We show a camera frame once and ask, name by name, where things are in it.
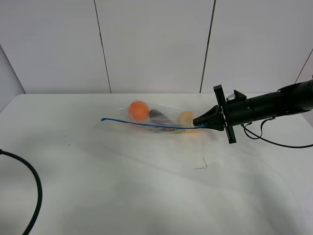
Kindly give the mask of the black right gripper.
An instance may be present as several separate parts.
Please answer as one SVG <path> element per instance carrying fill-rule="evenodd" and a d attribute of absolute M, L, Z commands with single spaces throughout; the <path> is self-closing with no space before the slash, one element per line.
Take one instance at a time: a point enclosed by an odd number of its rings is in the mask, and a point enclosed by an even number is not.
<path fill-rule="evenodd" d="M 222 85 L 214 87 L 214 93 L 218 105 L 213 106 L 205 114 L 193 119 L 193 125 L 204 125 L 206 129 L 223 131 L 225 129 L 229 144 L 236 143 L 236 137 L 233 126 L 244 124 L 243 116 L 245 100 L 238 102 L 227 102 Z"/>

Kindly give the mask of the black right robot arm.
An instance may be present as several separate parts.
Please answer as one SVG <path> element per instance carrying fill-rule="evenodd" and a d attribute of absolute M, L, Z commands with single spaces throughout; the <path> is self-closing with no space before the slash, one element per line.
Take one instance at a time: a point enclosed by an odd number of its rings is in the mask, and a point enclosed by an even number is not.
<path fill-rule="evenodd" d="M 225 97 L 221 85 L 214 87 L 218 104 L 205 114 L 195 118 L 193 125 L 200 128 L 226 131 L 228 142 L 236 142 L 234 126 L 246 126 L 254 121 L 273 120 L 282 116 L 296 115 L 313 109 L 313 81 L 305 81 L 280 88 L 276 92 L 248 98 L 234 90 Z"/>

